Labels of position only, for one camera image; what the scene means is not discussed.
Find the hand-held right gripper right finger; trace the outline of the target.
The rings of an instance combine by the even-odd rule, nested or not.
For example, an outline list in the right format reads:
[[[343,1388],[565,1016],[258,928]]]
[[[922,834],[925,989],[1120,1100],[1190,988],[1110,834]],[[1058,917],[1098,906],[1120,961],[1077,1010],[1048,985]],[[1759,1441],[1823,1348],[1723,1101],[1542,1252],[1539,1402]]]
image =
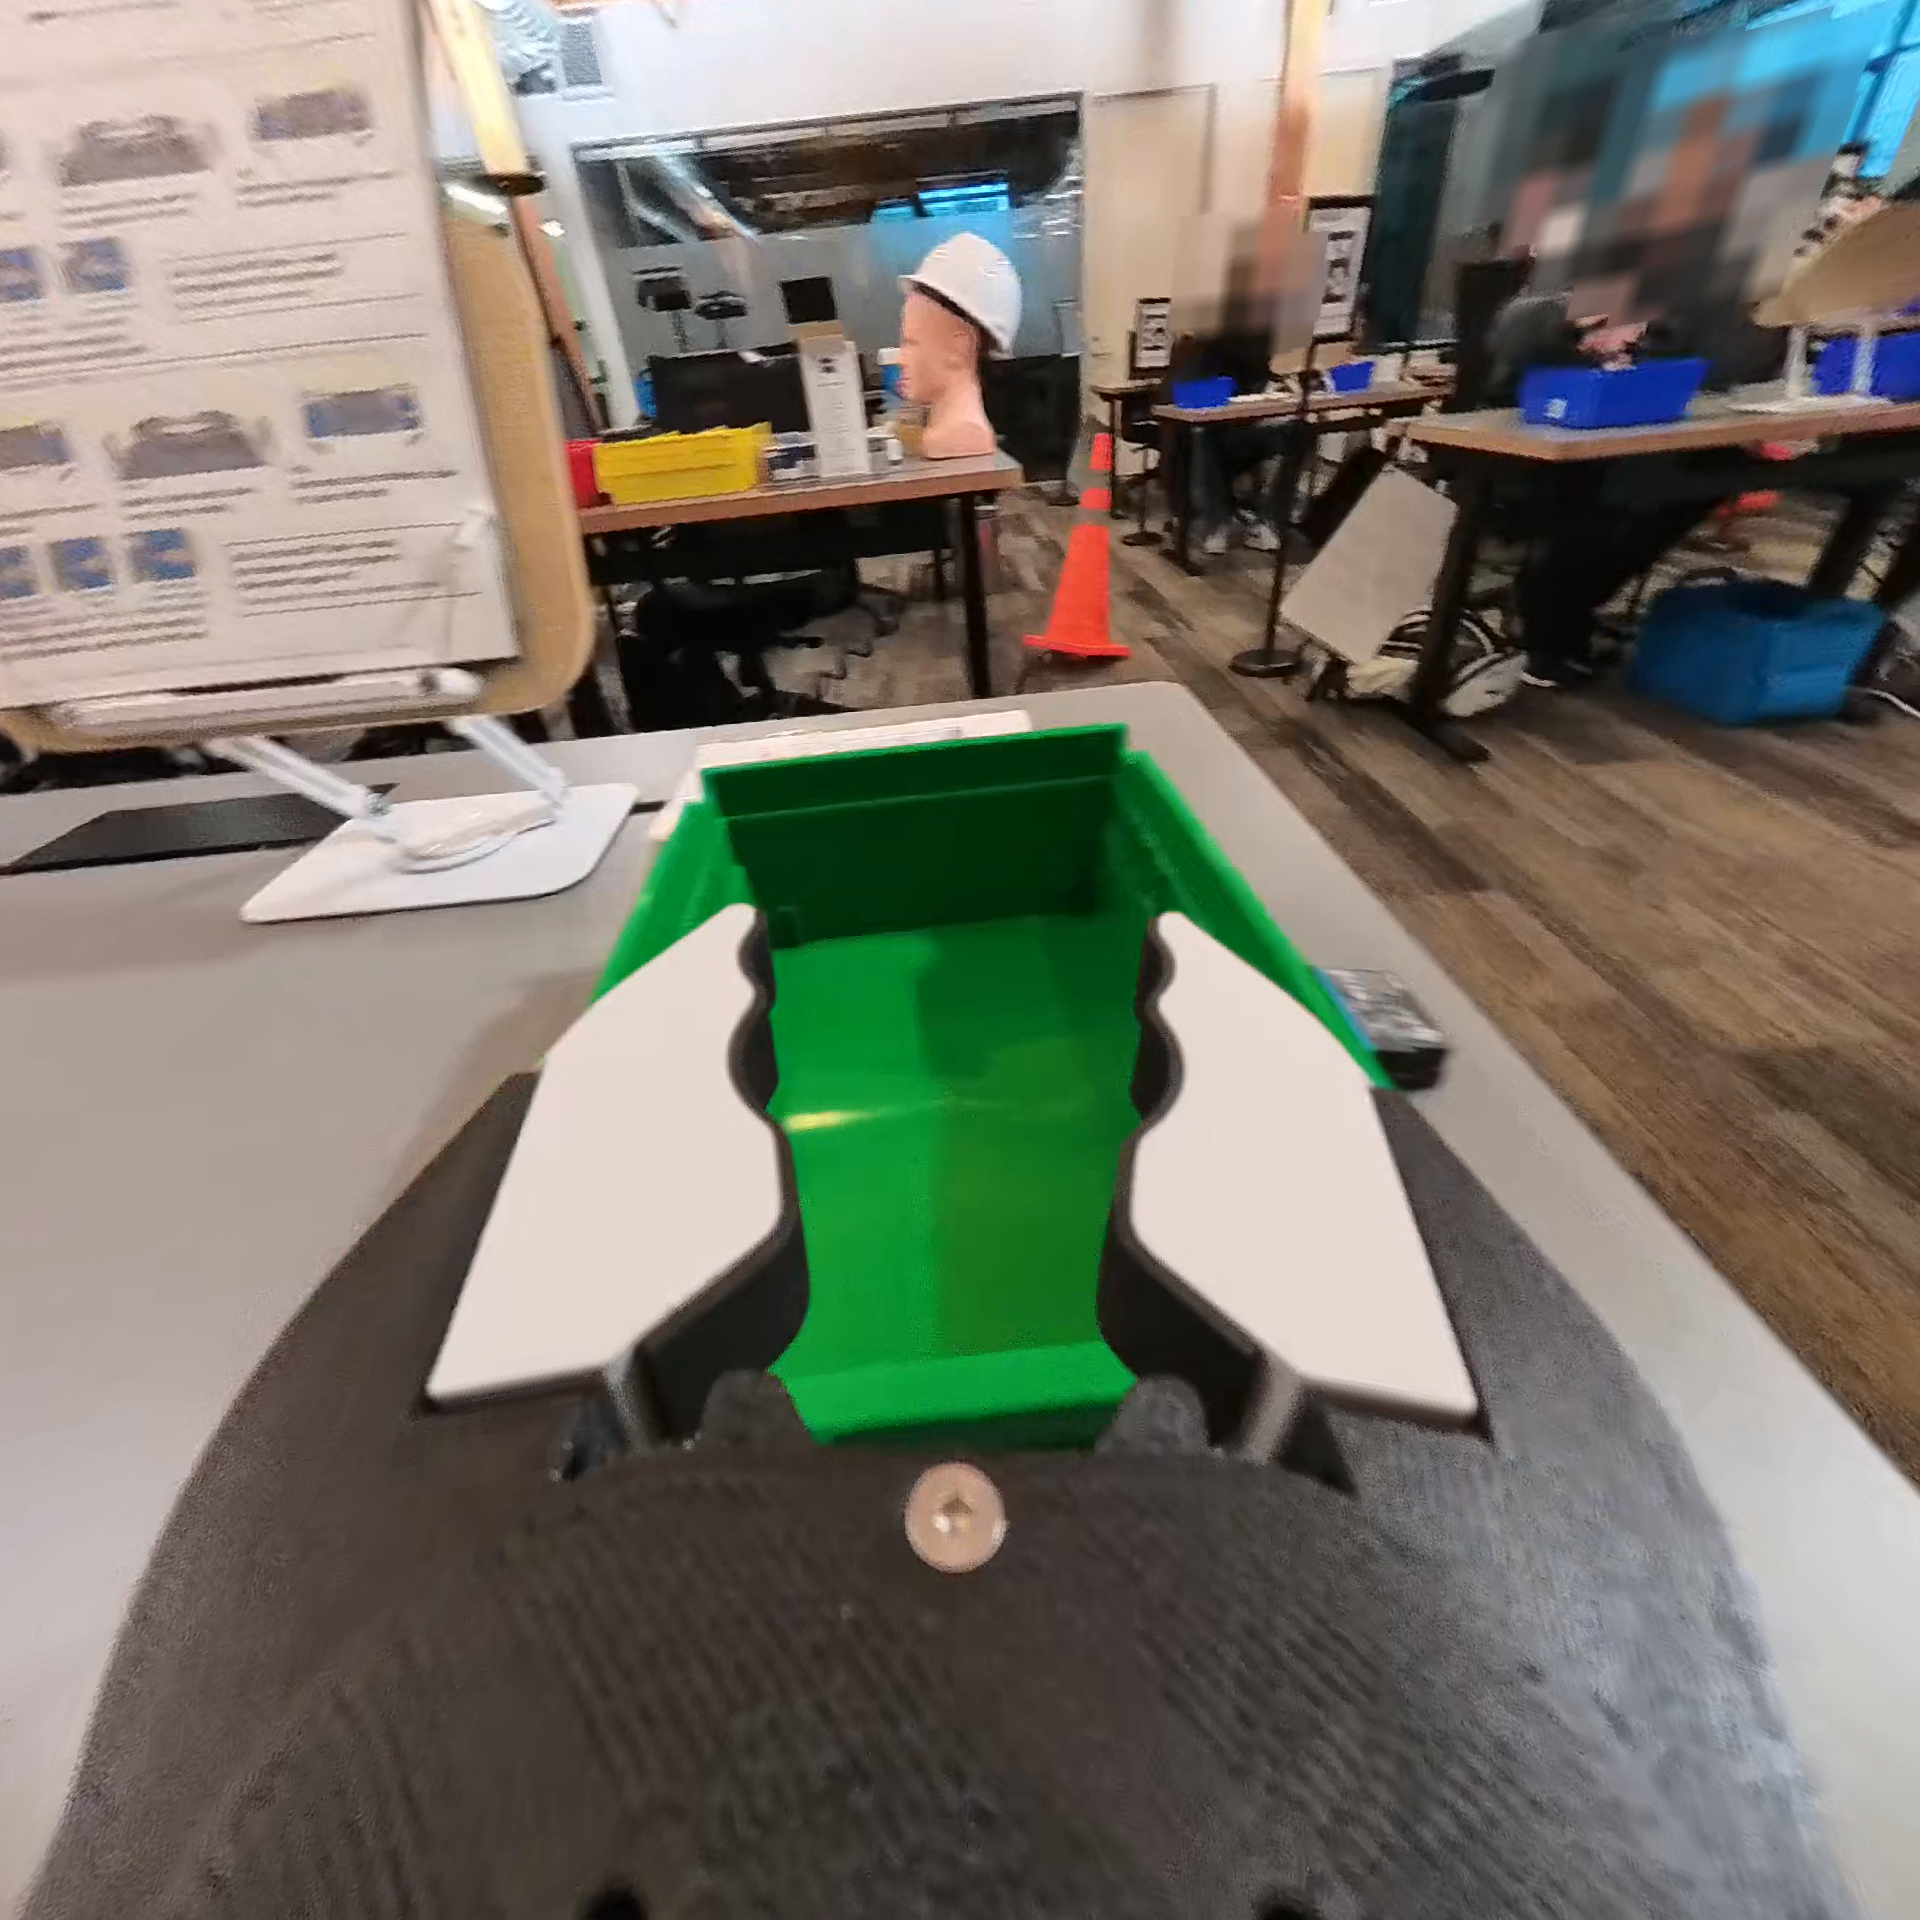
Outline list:
[[[1482,1423],[1376,1085],[1314,1016],[1177,912],[1143,936],[1133,1100],[1098,1328],[1271,1458],[1314,1411]]]

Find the wooden post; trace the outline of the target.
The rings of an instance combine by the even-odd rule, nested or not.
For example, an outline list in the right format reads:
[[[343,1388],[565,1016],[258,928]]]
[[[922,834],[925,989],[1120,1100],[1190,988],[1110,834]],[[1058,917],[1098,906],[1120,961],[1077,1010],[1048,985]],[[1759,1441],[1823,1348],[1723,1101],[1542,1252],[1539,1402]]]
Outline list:
[[[1306,223],[1314,117],[1321,106],[1334,2],[1288,2],[1280,91],[1271,136],[1264,229],[1294,235]]]

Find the black stanchion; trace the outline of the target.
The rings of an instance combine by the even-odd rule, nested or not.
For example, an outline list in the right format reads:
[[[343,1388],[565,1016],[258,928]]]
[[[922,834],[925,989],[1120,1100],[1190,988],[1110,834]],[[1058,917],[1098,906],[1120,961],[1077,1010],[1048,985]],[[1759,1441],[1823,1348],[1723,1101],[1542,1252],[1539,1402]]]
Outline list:
[[[1274,572],[1264,601],[1264,629],[1258,647],[1250,647],[1230,660],[1230,672],[1248,682],[1279,682],[1288,672],[1291,672],[1290,664],[1280,656],[1280,601],[1290,575],[1290,544],[1294,537],[1294,516],[1301,500],[1307,460],[1313,455],[1313,355],[1306,356],[1303,370],[1296,375],[1294,387],[1294,419],[1288,425],[1288,444],[1280,455],[1280,467],[1269,498],[1271,531],[1279,544],[1274,551]]]

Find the black white backpack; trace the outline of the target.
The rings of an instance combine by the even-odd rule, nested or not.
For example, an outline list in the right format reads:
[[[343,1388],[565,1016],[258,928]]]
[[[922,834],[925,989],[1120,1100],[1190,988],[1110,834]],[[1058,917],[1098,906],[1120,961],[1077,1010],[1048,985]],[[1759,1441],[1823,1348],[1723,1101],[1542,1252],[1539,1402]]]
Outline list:
[[[1429,608],[1415,608],[1368,659],[1350,664],[1342,682],[1346,700],[1408,704],[1423,665],[1429,616]],[[1455,720],[1493,713],[1520,693],[1526,667],[1527,656],[1507,643],[1498,611],[1467,607],[1448,650],[1439,712]]]

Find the large blue bin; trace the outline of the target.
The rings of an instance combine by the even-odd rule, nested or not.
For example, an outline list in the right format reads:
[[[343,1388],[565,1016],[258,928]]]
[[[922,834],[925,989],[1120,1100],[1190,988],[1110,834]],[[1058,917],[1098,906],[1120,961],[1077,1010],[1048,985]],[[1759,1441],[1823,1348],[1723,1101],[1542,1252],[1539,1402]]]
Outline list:
[[[1713,579],[1661,593],[1639,623],[1629,691],[1723,729],[1840,719],[1887,616],[1795,583]]]

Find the green plastic bin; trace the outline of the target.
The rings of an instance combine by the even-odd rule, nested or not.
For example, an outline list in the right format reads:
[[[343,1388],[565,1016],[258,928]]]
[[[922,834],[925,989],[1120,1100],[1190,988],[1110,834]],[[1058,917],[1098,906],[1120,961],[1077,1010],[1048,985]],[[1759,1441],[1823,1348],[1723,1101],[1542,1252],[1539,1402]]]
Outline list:
[[[600,993],[728,906],[774,949],[809,1285],[776,1371],[818,1442],[1080,1445],[1130,1389],[1098,1261],[1158,917],[1277,981],[1389,1088],[1120,725],[697,767]]]

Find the mannequin head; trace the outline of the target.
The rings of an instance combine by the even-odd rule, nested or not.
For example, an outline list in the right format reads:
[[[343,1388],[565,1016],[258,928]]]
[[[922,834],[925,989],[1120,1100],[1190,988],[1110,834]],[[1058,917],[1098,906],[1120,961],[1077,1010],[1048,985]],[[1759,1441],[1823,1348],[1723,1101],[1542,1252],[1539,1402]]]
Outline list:
[[[919,453],[929,461],[985,461],[998,435],[981,391],[981,330],[919,285],[905,291],[902,389],[922,410]]]

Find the white leaning board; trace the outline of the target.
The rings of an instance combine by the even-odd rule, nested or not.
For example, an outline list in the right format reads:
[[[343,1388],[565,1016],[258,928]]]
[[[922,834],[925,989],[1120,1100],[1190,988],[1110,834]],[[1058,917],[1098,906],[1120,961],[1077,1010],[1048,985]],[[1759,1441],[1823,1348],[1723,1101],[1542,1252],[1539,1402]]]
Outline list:
[[[1345,665],[1378,659],[1391,634],[1431,608],[1456,504],[1386,467],[1280,600],[1280,623]]]

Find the yellow bin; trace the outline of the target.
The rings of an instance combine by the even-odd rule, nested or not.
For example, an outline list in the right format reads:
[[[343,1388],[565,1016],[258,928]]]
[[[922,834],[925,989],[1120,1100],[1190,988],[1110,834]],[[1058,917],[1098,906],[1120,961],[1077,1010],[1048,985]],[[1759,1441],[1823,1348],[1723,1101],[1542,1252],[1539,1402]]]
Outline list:
[[[771,460],[768,424],[721,425],[592,444],[592,481],[613,507],[655,507],[755,491]]]

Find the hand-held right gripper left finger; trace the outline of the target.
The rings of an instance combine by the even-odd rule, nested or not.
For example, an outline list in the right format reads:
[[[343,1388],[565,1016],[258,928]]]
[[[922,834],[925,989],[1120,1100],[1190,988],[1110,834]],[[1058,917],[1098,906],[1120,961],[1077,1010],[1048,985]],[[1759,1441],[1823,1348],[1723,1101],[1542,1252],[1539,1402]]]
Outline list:
[[[537,1075],[426,1381],[434,1411],[605,1392],[687,1442],[809,1311],[765,914],[730,903],[600,995]]]

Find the small black box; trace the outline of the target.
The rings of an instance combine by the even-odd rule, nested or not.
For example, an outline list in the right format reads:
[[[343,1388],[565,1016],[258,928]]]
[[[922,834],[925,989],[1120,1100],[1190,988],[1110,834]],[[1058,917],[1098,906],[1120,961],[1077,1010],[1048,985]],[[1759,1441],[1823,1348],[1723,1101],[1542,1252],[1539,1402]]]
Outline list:
[[[1321,967],[1314,977],[1392,1088],[1419,1095],[1443,1084],[1453,1056],[1449,1035],[1405,981],[1378,970],[1346,967]]]

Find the black office chair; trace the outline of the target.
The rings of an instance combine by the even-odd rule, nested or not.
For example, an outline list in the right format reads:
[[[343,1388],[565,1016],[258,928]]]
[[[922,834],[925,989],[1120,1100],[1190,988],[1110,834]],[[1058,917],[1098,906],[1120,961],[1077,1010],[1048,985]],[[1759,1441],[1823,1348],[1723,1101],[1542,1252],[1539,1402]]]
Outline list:
[[[659,580],[631,600],[605,591],[605,607],[633,731],[670,731],[848,713],[782,689],[771,655],[818,650],[818,624],[848,613],[871,623],[871,640],[889,637],[905,597],[866,587],[848,562],[768,579]]]

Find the black monitor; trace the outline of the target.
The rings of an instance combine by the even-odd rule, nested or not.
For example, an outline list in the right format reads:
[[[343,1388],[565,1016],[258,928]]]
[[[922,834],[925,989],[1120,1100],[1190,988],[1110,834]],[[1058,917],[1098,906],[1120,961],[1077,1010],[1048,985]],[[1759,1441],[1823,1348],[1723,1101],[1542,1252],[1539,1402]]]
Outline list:
[[[647,393],[664,433],[758,425],[777,437],[809,433],[800,356],[792,348],[655,355]]]

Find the white stand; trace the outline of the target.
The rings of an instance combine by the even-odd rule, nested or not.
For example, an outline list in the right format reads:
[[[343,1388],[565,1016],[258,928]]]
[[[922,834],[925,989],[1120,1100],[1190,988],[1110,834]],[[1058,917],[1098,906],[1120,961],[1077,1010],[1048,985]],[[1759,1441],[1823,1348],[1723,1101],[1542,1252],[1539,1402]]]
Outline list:
[[[461,667],[271,687],[120,693],[34,709],[62,749],[200,745],[341,824],[241,911],[251,925],[351,921],[558,897],[583,882],[633,817],[633,784],[571,784]],[[434,723],[495,762],[510,788],[400,803],[336,775],[287,737]]]

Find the white paper sheet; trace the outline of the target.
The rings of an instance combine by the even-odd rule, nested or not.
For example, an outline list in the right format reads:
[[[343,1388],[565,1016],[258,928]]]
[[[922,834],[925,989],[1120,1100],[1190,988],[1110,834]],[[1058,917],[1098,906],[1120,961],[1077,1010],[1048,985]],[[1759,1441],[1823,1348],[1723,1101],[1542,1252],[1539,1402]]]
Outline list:
[[[927,745],[949,745],[958,740],[1015,737],[1034,729],[1031,713],[983,712],[961,713],[949,719],[933,719],[902,725],[865,725],[865,728],[831,728],[821,731],[787,729],[758,738],[733,738],[709,747],[699,747],[674,788],[661,805],[653,834],[664,842],[672,834],[679,817],[693,803],[705,801],[705,778],[709,772],[733,770],[739,767],[777,763],[799,760],[821,760],[846,753],[889,753]]]

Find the orange traffic cone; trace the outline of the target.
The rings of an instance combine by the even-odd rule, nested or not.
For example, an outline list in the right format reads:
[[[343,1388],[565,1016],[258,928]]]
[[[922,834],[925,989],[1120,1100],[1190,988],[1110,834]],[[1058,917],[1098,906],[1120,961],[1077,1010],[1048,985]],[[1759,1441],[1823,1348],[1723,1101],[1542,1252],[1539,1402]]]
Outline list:
[[[1133,650],[1114,634],[1114,433],[1101,427],[1091,441],[1091,474],[1072,507],[1064,570],[1046,626],[1025,635],[1029,660],[1114,665]]]

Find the black desk mat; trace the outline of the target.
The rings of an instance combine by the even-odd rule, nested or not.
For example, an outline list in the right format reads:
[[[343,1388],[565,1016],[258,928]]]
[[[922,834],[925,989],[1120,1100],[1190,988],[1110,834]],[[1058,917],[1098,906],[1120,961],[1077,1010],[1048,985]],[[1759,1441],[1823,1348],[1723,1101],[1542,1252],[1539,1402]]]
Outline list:
[[[5,860],[3,874],[85,874],[167,860],[305,848],[341,826],[346,817],[290,791],[239,801],[111,807]]]

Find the white standing sign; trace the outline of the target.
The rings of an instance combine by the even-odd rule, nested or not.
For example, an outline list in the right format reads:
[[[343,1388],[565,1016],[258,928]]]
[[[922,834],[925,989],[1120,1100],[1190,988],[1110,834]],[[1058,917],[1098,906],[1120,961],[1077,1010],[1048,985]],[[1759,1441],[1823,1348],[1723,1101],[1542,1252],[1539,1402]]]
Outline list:
[[[871,476],[873,451],[858,348],[843,335],[803,332],[799,362],[818,476]]]

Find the white hard hat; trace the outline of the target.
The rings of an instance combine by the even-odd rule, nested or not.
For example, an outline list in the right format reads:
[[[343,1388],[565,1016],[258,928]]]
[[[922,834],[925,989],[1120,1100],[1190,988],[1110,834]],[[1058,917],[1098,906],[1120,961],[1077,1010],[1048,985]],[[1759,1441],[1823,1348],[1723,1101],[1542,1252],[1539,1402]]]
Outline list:
[[[919,296],[971,325],[992,356],[1013,356],[1025,316],[1025,289],[1015,263],[992,241],[961,231],[907,274],[902,292]]]

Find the printed instruction sheet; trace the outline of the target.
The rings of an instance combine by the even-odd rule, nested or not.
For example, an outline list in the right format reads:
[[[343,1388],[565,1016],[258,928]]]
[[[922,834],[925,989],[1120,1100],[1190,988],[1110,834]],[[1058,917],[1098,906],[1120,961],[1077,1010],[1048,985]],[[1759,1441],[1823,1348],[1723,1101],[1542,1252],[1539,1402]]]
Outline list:
[[[3,5],[3,687],[518,659],[418,5]]]

